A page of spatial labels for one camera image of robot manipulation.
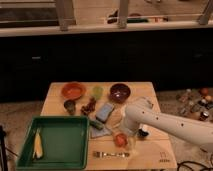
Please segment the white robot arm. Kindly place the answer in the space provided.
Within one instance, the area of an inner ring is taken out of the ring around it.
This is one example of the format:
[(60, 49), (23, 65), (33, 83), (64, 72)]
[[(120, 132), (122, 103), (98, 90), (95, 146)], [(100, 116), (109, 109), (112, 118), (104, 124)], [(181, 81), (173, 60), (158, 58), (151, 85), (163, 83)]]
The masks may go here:
[(127, 136), (134, 136), (140, 125), (146, 124), (213, 153), (213, 124), (209, 122), (155, 112), (144, 97), (127, 103), (122, 114), (119, 128)]

